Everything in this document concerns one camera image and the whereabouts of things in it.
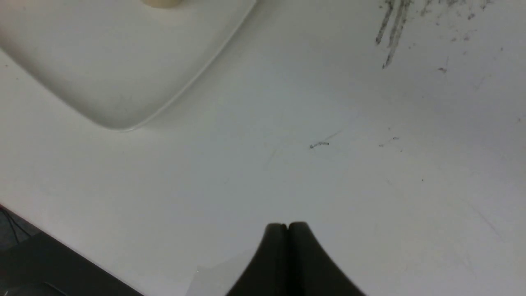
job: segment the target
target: dirt mark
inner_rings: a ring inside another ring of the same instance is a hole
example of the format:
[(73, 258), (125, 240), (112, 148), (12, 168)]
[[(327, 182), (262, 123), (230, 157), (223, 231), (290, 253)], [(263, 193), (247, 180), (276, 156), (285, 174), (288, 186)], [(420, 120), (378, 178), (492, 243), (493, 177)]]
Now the dirt mark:
[[(412, 7), (415, 7), (417, 10), (417, 15), (420, 15), (421, 17), (428, 17), (427, 15), (433, 12), (434, 9), (438, 10), (438, 7), (446, 7), (445, 12), (442, 11), (438, 18), (440, 18), (443, 14), (452, 11), (456, 12), (457, 16), (461, 16), (461, 7), (466, 7), (469, 13), (467, 14), (468, 19), (473, 19), (475, 17), (475, 13), (473, 12), (473, 2), (479, 2), (479, 7), (483, 11), (486, 9), (486, 7), (489, 4), (493, 3), (493, 0), (384, 0), (383, 1), (386, 5), (380, 5), (380, 8), (386, 7), (386, 12), (383, 17), (383, 20), (380, 25), (380, 30), (378, 31), (378, 34), (376, 36), (375, 42), (376, 45), (380, 45), (382, 42), (383, 36), (385, 35), (385, 32), (387, 30), (387, 27), (392, 19), (392, 15), (394, 14), (394, 20), (392, 22), (391, 31), (389, 34), (389, 54), (387, 56), (387, 60), (383, 64), (382, 68), (387, 68), (393, 61), (394, 55), (396, 53), (396, 50), (398, 48), (400, 39), (402, 37), (403, 29), (406, 25), (406, 22), (408, 19), (414, 19), (413, 13), (414, 10)], [(440, 25), (438, 20), (435, 21), (436, 25)], [(471, 32), (476, 30), (471, 30), (467, 33), (465, 33), (462, 37), (459, 37), (463, 39), (464, 41), (469, 41), (471, 38)], [(457, 38), (454, 37), (450, 40), (451, 42), (457, 41)]]

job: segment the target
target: black object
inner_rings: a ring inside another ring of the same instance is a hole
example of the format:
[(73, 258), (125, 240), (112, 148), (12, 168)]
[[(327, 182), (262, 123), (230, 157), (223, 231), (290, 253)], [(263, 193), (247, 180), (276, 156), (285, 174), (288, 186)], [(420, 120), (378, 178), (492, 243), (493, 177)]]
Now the black object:
[(1, 286), (0, 295), (141, 296), (45, 233), (0, 253)]
[[(0, 292), (15, 296), (141, 296), (45, 233), (0, 253)], [(303, 222), (269, 224), (227, 296), (364, 296)]]
[(305, 222), (269, 224), (227, 296), (365, 296), (334, 264)]

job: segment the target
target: white table surface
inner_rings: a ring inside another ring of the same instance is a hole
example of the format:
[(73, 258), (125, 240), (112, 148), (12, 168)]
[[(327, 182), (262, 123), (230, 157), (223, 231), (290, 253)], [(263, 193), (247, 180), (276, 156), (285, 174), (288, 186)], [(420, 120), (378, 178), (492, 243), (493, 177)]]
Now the white table surface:
[(415, 8), (382, 70), (379, 2), (263, 0), (129, 133), (0, 54), (0, 203), (146, 295), (224, 294), (295, 220), (369, 295), (523, 295), (526, 5)]

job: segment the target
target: cream object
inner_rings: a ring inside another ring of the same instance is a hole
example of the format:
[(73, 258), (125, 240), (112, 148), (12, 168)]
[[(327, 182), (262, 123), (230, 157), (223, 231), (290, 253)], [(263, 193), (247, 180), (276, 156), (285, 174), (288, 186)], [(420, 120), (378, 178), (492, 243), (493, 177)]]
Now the cream object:
[(156, 8), (170, 8), (181, 3), (182, 0), (142, 0), (144, 4)]

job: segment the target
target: black cable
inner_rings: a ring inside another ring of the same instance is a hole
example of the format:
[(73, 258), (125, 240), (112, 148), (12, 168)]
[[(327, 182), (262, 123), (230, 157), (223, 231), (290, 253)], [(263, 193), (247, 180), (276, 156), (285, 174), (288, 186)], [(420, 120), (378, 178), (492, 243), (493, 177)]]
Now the black cable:
[(0, 209), (4, 215), (7, 216), (8, 219), (11, 219), (11, 221), (13, 221), (13, 223), (15, 224), (16, 227), (18, 227), (18, 229), (22, 230), (22, 232), (27, 235), (27, 237), (31, 237), (31, 234), (27, 233), (27, 231), (25, 231), (20, 225), (18, 225), (18, 223), (16, 223), (15, 219), (13, 219), (13, 217), (11, 217), (11, 215), (4, 209)]
[(4, 209), (0, 209), (0, 210), (2, 211), (2, 213), (4, 213), (4, 216), (6, 217), (7, 221), (9, 222), (9, 226), (11, 226), (11, 230), (13, 231), (13, 235), (15, 236), (16, 244), (20, 244), (20, 241), (18, 240), (18, 236), (16, 235), (16, 230), (13, 227), (13, 224), (11, 223), (11, 219), (9, 218), (9, 215), (6, 214)]

